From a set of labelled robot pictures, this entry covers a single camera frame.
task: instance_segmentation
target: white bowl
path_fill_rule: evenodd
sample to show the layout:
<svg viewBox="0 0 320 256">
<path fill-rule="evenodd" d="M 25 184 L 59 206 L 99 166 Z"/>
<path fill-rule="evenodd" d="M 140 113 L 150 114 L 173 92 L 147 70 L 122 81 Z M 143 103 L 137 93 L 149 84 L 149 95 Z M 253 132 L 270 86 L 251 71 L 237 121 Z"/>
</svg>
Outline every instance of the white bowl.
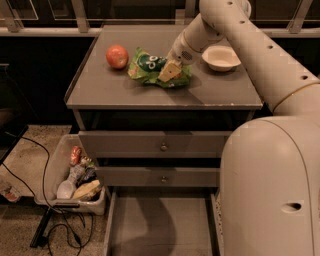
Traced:
<svg viewBox="0 0 320 256">
<path fill-rule="evenodd" d="M 212 45 L 202 54 L 202 59 L 215 71 L 226 72 L 239 66 L 239 60 L 235 51 L 229 46 Z"/>
</svg>

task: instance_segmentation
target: cabinet drawer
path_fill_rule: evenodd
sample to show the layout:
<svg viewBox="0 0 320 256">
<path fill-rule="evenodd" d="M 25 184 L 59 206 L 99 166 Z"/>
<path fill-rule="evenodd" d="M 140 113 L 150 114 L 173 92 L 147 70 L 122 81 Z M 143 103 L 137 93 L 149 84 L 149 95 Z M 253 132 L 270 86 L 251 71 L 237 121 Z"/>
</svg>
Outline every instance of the cabinet drawer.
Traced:
<svg viewBox="0 0 320 256">
<path fill-rule="evenodd" d="M 81 131 L 92 158 L 219 158 L 231 132 Z"/>
<path fill-rule="evenodd" d="M 97 167 L 105 186 L 218 187 L 219 168 Z"/>
</svg>

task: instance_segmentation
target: green plastic bag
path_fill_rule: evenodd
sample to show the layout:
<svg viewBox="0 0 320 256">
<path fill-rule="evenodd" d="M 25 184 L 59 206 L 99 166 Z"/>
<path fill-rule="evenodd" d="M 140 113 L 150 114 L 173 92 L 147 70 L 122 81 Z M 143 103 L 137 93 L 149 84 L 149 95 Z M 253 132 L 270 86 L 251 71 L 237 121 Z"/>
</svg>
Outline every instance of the green plastic bag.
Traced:
<svg viewBox="0 0 320 256">
<path fill-rule="evenodd" d="M 166 62 L 166 58 L 152 56 L 138 47 L 129 65 L 128 75 L 131 79 L 137 80 L 142 84 L 156 84 L 162 88 L 188 85 L 191 78 L 190 65 L 183 65 L 181 73 L 167 82 L 158 79 L 160 71 Z"/>
</svg>

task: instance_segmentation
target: apple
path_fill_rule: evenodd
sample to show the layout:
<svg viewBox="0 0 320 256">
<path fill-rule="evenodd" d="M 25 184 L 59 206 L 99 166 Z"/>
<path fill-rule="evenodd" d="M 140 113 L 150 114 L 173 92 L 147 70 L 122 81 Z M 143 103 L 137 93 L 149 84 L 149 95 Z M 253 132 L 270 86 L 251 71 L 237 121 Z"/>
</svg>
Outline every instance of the apple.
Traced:
<svg viewBox="0 0 320 256">
<path fill-rule="evenodd" d="M 106 59 L 112 68 L 123 69 L 128 64 L 129 54 L 126 48 L 121 45 L 115 44 L 107 49 Z"/>
</svg>

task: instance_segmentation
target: black cable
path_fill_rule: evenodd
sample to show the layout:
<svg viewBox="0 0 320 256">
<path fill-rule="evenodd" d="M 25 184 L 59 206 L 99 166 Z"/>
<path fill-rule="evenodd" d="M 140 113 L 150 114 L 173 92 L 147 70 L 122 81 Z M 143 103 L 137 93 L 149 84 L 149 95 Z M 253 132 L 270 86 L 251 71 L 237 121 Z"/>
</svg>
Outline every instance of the black cable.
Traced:
<svg viewBox="0 0 320 256">
<path fill-rule="evenodd" d="M 68 222 L 65 214 L 62 213 L 62 215 L 63 215 L 63 218 L 64 218 L 66 224 L 62 224 L 62 223 L 61 223 L 61 224 L 56 224 L 56 225 L 53 226 L 53 227 L 49 230 L 49 232 L 48 232 L 47 238 L 48 238 L 48 249 L 49 249 L 49 253 L 50 253 L 51 256 L 53 256 L 53 253 L 52 253 L 52 250 L 51 250 L 51 245 L 50 245 L 50 235 L 52 234 L 52 232 L 53 232 L 56 228 L 58 228 L 58 227 L 60 227 L 60 226 L 63 226 L 63 227 L 65 227 L 65 229 L 67 230 L 67 243 L 68 243 L 68 245 L 69 245 L 70 247 L 72 247 L 72 248 L 74 248 L 74 249 L 79 249 L 79 251 L 78 251 L 78 253 L 77 253 L 77 256 L 78 256 L 78 255 L 80 255 L 82 248 L 84 248 L 84 247 L 90 242 L 90 240 L 91 240 L 91 238 L 92 238 L 92 234 L 93 234 L 93 223 L 94 223 L 93 215 L 90 214 L 90 216 L 91 216 L 91 227 L 90 227 L 89 237 L 88 237 L 87 241 L 86 241 L 85 243 L 83 243 L 83 244 L 81 243 L 80 237 L 77 235 L 77 233 L 76 233 L 76 232 L 72 229 L 72 227 L 70 226 L 70 224 L 69 224 L 69 222 Z M 85 221 L 83 215 L 80 215 L 80 214 L 79 214 L 78 216 L 79 216 L 81 222 Z M 70 231 L 71 231 L 71 233 L 72 233 L 72 235 L 73 235 L 74 240 L 77 242 L 78 246 L 75 246 L 75 245 L 73 245 L 73 244 L 71 243 L 71 241 L 70 241 Z"/>
<path fill-rule="evenodd" d="M 27 140 L 27 141 L 31 141 L 31 142 L 35 143 L 36 145 L 40 146 L 41 148 L 43 148 L 46 151 L 47 160 L 46 160 L 46 163 L 45 163 L 45 166 L 44 166 L 44 170 L 43 170 L 43 175 L 42 175 L 42 194 L 43 194 L 44 200 L 46 201 L 47 206 L 49 208 L 53 209 L 53 206 L 49 203 L 49 201 L 48 201 L 48 199 L 46 197 L 46 194 L 45 194 L 45 190 L 44 190 L 44 187 L 45 187 L 45 175 L 46 175 L 46 171 L 47 171 L 48 162 L 50 160 L 49 151 L 47 150 L 47 148 L 45 146 L 43 146 L 42 144 L 40 144 L 39 142 L 37 142 L 35 140 L 29 139 L 29 138 L 26 138 L 26 137 L 23 137 L 23 136 L 19 137 L 19 136 L 16 136 L 16 135 L 12 134 L 12 133 L 9 133 L 9 132 L 5 132 L 5 134 L 7 134 L 9 136 L 12 136 L 14 138 L 19 138 L 19 139 L 21 138 L 21 139 L 24 139 L 24 140 Z"/>
<path fill-rule="evenodd" d="M 2 163 L 2 165 L 3 165 L 4 168 L 7 169 L 7 171 L 8 171 L 13 177 L 15 177 L 16 179 L 20 180 L 20 181 L 30 190 L 30 192 L 32 193 L 33 197 L 36 196 L 35 193 L 33 192 L 33 190 L 28 186 L 28 184 L 27 184 L 24 180 L 22 180 L 22 179 L 19 178 L 17 175 L 15 175 L 12 171 L 10 171 L 9 168 L 8 168 L 4 163 Z"/>
<path fill-rule="evenodd" d="M 67 242 L 68 242 L 68 245 L 69 245 L 70 247 L 72 247 L 72 248 L 79 249 L 79 251 L 78 251 L 78 253 L 77 253 L 77 256 L 78 256 L 78 255 L 81 253 L 82 248 L 84 248 L 84 247 L 90 242 L 90 240 L 91 240 L 92 232 L 93 232 L 93 215 L 90 214 L 90 216 L 91 216 L 91 228 L 90 228 L 90 234 L 89 234 L 88 240 L 87 240 L 84 244 L 82 244 L 80 237 L 77 235 L 77 233 L 76 233 L 76 232 L 72 229 L 72 227 L 70 226 L 70 224 L 69 224 L 69 222 L 68 222 L 68 220 L 67 220 L 67 218 L 66 218 L 66 216 L 65 216 L 65 214 L 64 214 L 65 211 L 62 210 L 62 209 L 59 209 L 59 208 L 57 208 L 57 209 L 53 208 L 53 206 L 48 202 L 48 200 L 47 200 L 47 198 L 46 198 L 45 190 L 44 190 L 44 187 L 45 187 L 45 175 L 46 175 L 46 171 L 47 171 L 48 162 L 49 162 L 49 160 L 50 160 L 50 153 L 49 153 L 49 151 L 47 150 L 47 148 L 46 148 L 45 146 L 43 146 L 42 144 L 38 143 L 38 142 L 35 141 L 35 140 L 29 139 L 29 138 L 26 138 L 26 137 L 23 137 L 23 136 L 19 137 L 19 136 L 16 136 L 16 135 L 14 135 L 14 134 L 11 134 L 11 133 L 9 133 L 9 132 L 5 132 L 5 133 L 6 133 L 7 135 L 13 136 L 13 137 L 15 137 L 15 138 L 21 138 L 21 139 L 24 139 L 24 140 L 27 140 L 27 141 L 31 141 L 31 142 L 35 143 L 36 145 L 40 146 L 41 148 L 43 148 L 43 149 L 46 151 L 46 153 L 47 153 L 47 160 L 46 160 L 46 163 L 45 163 L 45 167 L 44 167 L 44 171 L 43 171 L 43 176 L 42 176 L 42 193 L 43 193 L 43 197 L 44 197 L 44 199 L 45 199 L 45 201 L 46 201 L 46 203 L 47 203 L 47 206 L 48 206 L 49 208 L 53 209 L 54 211 L 57 211 L 57 209 L 58 209 L 58 210 L 60 211 L 59 213 L 61 213 L 61 214 L 63 215 L 63 218 L 64 218 L 64 220 L 65 220 L 66 223 L 67 223 L 67 224 L 57 224 L 57 225 L 53 226 L 53 227 L 49 230 L 49 233 L 48 233 L 48 249 L 49 249 L 49 253 L 50 253 L 50 255 L 53 255 L 53 254 L 52 254 L 52 251 L 51 251 L 51 247 L 50 247 L 50 241 L 49 241 L 49 240 L 50 240 L 50 235 L 51 235 L 51 233 L 52 233 L 53 230 L 55 230 L 57 227 L 59 227 L 59 226 L 64 226 L 64 227 L 67 229 Z M 32 189 L 27 185 L 27 183 L 26 183 L 25 181 L 23 181 L 23 180 L 20 179 L 18 176 L 16 176 L 14 173 L 12 173 L 12 172 L 9 170 L 9 168 L 8 168 L 4 163 L 2 163 L 2 165 L 8 170 L 8 172 L 9 172 L 11 175 L 13 175 L 15 178 L 17 178 L 18 180 L 20 180 L 20 181 L 31 191 L 31 193 L 32 193 L 33 196 L 35 197 L 35 193 L 34 193 L 34 192 L 32 191 Z M 79 218 L 80 218 L 80 221 L 81 221 L 81 223 L 82 223 L 82 226 L 85 228 L 86 225 L 85 225 L 84 216 L 83 216 L 82 214 L 78 214 L 78 216 L 79 216 Z M 75 239 L 75 241 L 77 242 L 77 244 L 78 244 L 79 246 L 74 246 L 74 245 L 71 244 L 71 242 L 70 242 L 70 240 L 69 240 L 69 230 L 71 230 L 71 232 L 72 232 L 72 234 L 73 234 L 73 238 Z"/>
</svg>

